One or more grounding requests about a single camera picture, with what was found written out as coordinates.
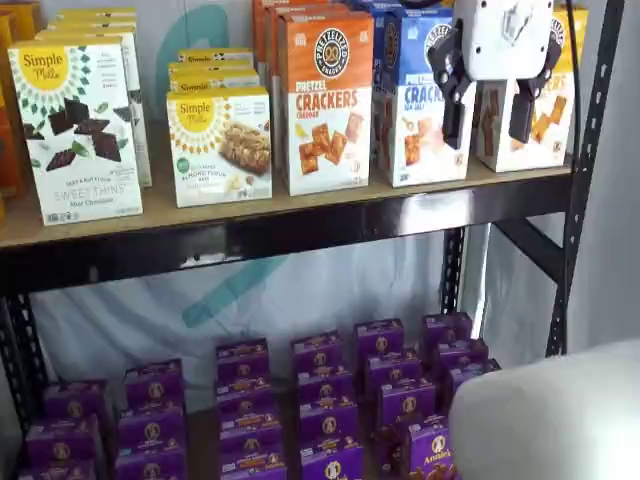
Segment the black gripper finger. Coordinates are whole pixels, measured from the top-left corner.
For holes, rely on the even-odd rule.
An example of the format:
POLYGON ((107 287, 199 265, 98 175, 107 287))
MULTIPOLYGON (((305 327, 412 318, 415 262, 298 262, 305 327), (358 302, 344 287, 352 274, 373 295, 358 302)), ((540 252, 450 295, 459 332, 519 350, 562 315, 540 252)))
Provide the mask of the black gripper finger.
POLYGON ((532 128, 535 101, 550 80, 554 67, 562 53, 562 43, 553 29, 550 30, 546 56, 539 73, 532 78, 517 79, 517 93, 513 97, 509 135, 523 144, 528 142, 532 128))
POLYGON ((454 150, 461 148, 466 111, 463 100, 472 85, 463 58, 462 39, 463 21, 457 19, 427 52, 434 80, 444 99, 443 140, 454 150))

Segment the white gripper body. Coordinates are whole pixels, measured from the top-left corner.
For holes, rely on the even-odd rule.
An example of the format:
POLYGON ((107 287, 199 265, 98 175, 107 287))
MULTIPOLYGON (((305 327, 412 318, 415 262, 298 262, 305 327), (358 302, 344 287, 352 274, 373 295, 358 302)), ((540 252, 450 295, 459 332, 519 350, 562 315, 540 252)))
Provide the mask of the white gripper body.
POLYGON ((550 37, 549 1, 456 1, 453 21, 471 80, 529 79, 541 71, 550 37))

